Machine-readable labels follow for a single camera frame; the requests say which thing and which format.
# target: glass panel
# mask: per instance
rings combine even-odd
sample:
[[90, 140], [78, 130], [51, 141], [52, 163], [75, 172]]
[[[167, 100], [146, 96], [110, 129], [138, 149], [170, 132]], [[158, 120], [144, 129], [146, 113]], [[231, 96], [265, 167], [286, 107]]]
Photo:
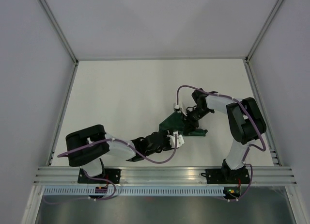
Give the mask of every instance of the glass panel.
[[[73, 196], [47, 196], [61, 202]], [[108, 201], [42, 202], [37, 224], [295, 224], [284, 188], [251, 188], [239, 202], [214, 197], [118, 196]]]

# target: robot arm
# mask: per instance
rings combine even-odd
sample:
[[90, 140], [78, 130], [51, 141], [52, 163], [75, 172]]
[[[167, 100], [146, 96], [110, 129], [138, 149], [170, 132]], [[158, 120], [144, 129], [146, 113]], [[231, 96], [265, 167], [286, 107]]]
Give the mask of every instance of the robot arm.
[[105, 168], [99, 158], [104, 154], [136, 162], [144, 159], [141, 155], [146, 157], [153, 153], [179, 148], [184, 144], [182, 135], [169, 130], [154, 132], [145, 138], [130, 141], [120, 142], [119, 139], [115, 141], [113, 139], [115, 139], [113, 136], [105, 132], [103, 125], [85, 128], [66, 136], [68, 151], [58, 157], [67, 156], [71, 167], [80, 167], [91, 177], [104, 177]]
[[[158, 132], [154, 132], [145, 138], [141, 137], [130, 141], [123, 141], [134, 146], [134, 150], [140, 154], [136, 154], [133, 149], [124, 147], [124, 144], [117, 141], [102, 142], [91, 148], [67, 154], [69, 165], [81, 167], [90, 176], [103, 175], [104, 166], [99, 159], [103, 154], [114, 155], [127, 161], [136, 162], [144, 159], [141, 154], [149, 156], [153, 153], [172, 150], [175, 145], [178, 148], [184, 143], [182, 135], [205, 136], [207, 130], [198, 129], [199, 120], [210, 112], [218, 111], [227, 114], [231, 134], [234, 138], [231, 150], [223, 161], [222, 166], [222, 173], [226, 180], [229, 181], [230, 177], [244, 169], [243, 161], [248, 152], [249, 145], [258, 139], [257, 132], [252, 123], [244, 118], [245, 114], [240, 109], [240, 106], [232, 99], [207, 95], [198, 90], [193, 92], [192, 97], [196, 106], [191, 111], [187, 109], [184, 112], [184, 110], [178, 109], [159, 125]], [[255, 100], [249, 97], [239, 101], [251, 116], [259, 132], [261, 134], [264, 133], [266, 131], [266, 124]], [[174, 133], [178, 134], [177, 142], [175, 142], [173, 137]], [[68, 151], [72, 151], [81, 146], [88, 145], [90, 142], [104, 139], [113, 139], [113, 136], [106, 133], [102, 125], [96, 125], [69, 134], [66, 136], [66, 144]]]
[[[245, 117], [240, 106], [232, 99], [206, 95], [198, 90], [193, 92], [192, 97], [197, 106], [192, 111], [186, 113], [184, 124], [191, 125], [193, 131], [199, 126], [198, 121], [210, 112], [218, 111], [228, 116], [233, 141], [230, 152], [223, 161], [222, 173], [226, 180], [230, 180], [232, 176], [238, 174], [238, 170], [241, 171], [245, 167], [244, 160], [248, 149], [258, 139], [258, 135], [252, 123]], [[266, 124], [256, 101], [251, 97], [237, 100], [241, 102], [250, 114], [259, 132], [261, 134], [265, 133]]]

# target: purple cable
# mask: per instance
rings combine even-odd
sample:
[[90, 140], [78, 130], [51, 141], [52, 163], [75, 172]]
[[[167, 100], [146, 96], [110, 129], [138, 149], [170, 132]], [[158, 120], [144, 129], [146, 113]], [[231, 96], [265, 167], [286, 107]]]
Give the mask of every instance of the purple cable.
[[[221, 94], [218, 94], [218, 93], [213, 94], [213, 93], [205, 92], [205, 91], [203, 91], [203, 90], [201, 90], [201, 89], [198, 89], [197, 87], [193, 87], [193, 86], [189, 86], [189, 85], [182, 85], [182, 86], [180, 86], [180, 87], [178, 88], [178, 90], [177, 90], [177, 92], [176, 92], [176, 104], [177, 104], [177, 105], [179, 104], [179, 92], [180, 92], [180, 89], [181, 89], [182, 87], [188, 87], [188, 88], [191, 88], [191, 89], [200, 91], [200, 92], [202, 92], [202, 93], [204, 93], [204, 94], [206, 94], [206, 95], [209, 95], [209, 96], [224, 97], [224, 98], [231, 99], [232, 101], [236, 102], [236, 103], [240, 106], [240, 108], [242, 109], [242, 111], [244, 112], [244, 114], [248, 117], [248, 119], [249, 119], [249, 121], [251, 122], [251, 124], [253, 125], [253, 128], [254, 128], [254, 130], [255, 130], [255, 132], [256, 132], [258, 138], [260, 139], [263, 148], [260, 148], [259, 146], [255, 145], [255, 144], [249, 144], [249, 146], [253, 146], [253, 147], [259, 149], [259, 150], [262, 151], [262, 152], [266, 151], [266, 145], [265, 145], [265, 142], [264, 142], [264, 140], [263, 140], [263, 138], [262, 138], [261, 133], [259, 132], [259, 130], [258, 130], [258, 128], [257, 128], [257, 126], [256, 126], [256, 124], [255, 124], [255, 122], [254, 122], [254, 120], [252, 119], [252, 117], [250, 116], [250, 114], [248, 113], [248, 111], [245, 109], [245, 107], [242, 105], [242, 103], [241, 103], [239, 100], [237, 100], [237, 99], [235, 99], [235, 98], [232, 98], [231, 96], [227, 96], [227, 95], [221, 95]], [[243, 156], [243, 158], [242, 158], [242, 161], [244, 161], [244, 160], [246, 159], [246, 157], [247, 157], [247, 155], [248, 155], [248, 152], [249, 152], [249, 148], [247, 148], [247, 150], [246, 150], [246, 152], [245, 152], [245, 154], [244, 154], [244, 156]]]
[[116, 193], [116, 186], [115, 186], [115, 184], [114, 184], [111, 180], [91, 177], [91, 176], [89, 176], [89, 175], [87, 174], [87, 172], [86, 172], [85, 170], [84, 170], [84, 174], [85, 174], [85, 176], [86, 176], [88, 179], [105, 181], [105, 182], [108, 182], [109, 184], [111, 184], [111, 185], [114, 187], [114, 191], [113, 191], [113, 193], [112, 193], [110, 196], [102, 197], [102, 198], [96, 198], [96, 200], [101, 200], [101, 201], [109, 200], [109, 199], [111, 199], [111, 198], [113, 197], [113, 195]]
[[87, 144], [87, 145], [84, 145], [84, 146], [80, 146], [80, 147], [78, 147], [78, 148], [76, 148], [76, 149], [73, 149], [73, 150], [69, 150], [69, 151], [67, 151], [67, 152], [64, 152], [64, 153], [58, 155], [57, 157], [58, 157], [58, 158], [67, 157], [69, 154], [72, 154], [72, 153], [75, 153], [75, 152], [77, 152], [77, 151], [86, 149], [86, 148], [88, 148], [88, 147], [92, 147], [92, 146], [97, 145], [97, 144], [100, 144], [100, 143], [116, 141], [116, 142], [119, 142], [119, 143], [122, 143], [122, 144], [128, 146], [130, 149], [132, 149], [134, 152], [136, 152], [138, 155], [140, 155], [140, 156], [141, 156], [142, 158], [144, 158], [145, 160], [148, 160], [149, 162], [152, 162], [152, 163], [155, 163], [155, 164], [163, 164], [163, 163], [169, 162], [169, 161], [173, 158], [173, 156], [175, 155], [175, 152], [176, 152], [176, 149], [177, 149], [177, 144], [178, 144], [178, 142], [177, 142], [178, 138], [177, 138], [177, 135], [175, 135], [174, 137], [175, 137], [175, 146], [174, 146], [174, 149], [173, 149], [173, 153], [171, 154], [171, 156], [170, 156], [168, 159], [166, 159], [166, 160], [164, 160], [164, 161], [161, 161], [161, 162], [154, 161], [154, 160], [152, 160], [152, 159], [149, 159], [149, 158], [145, 157], [143, 154], [141, 154], [139, 151], [137, 151], [137, 150], [135, 149], [135, 147], [129, 145], [127, 142], [125, 142], [125, 141], [123, 141], [123, 140], [121, 140], [121, 139], [112, 139], [112, 138], [103, 139], [103, 140], [99, 140], [99, 141], [97, 141], [97, 142], [93, 142], [93, 143], [90, 143], [90, 144]]
[[[115, 184], [111, 181], [111, 180], [108, 180], [108, 179], [100, 179], [100, 178], [94, 178], [94, 177], [91, 177], [87, 174], [87, 172], [84, 170], [84, 174], [87, 178], [89, 179], [93, 179], [93, 180], [101, 180], [101, 181], [105, 181], [105, 182], [108, 182], [109, 184], [111, 184], [113, 187], [114, 187], [114, 191], [113, 193], [110, 195], [110, 196], [107, 196], [107, 197], [102, 197], [102, 198], [96, 198], [96, 200], [109, 200], [112, 198], [112, 196], [116, 193], [116, 186]], [[96, 192], [106, 192], [107, 189], [96, 189], [95, 190]], [[50, 202], [50, 201], [47, 201], [45, 199], [45, 196], [43, 195], [42, 197], [42, 200], [48, 204], [48, 205], [59, 205], [59, 204], [64, 204], [64, 203], [67, 203], [67, 202], [70, 202], [70, 201], [78, 201], [78, 200], [88, 200], [89, 197], [76, 197], [76, 198], [73, 198], [73, 199], [69, 199], [69, 200], [66, 200], [66, 201], [60, 201], [60, 202]]]

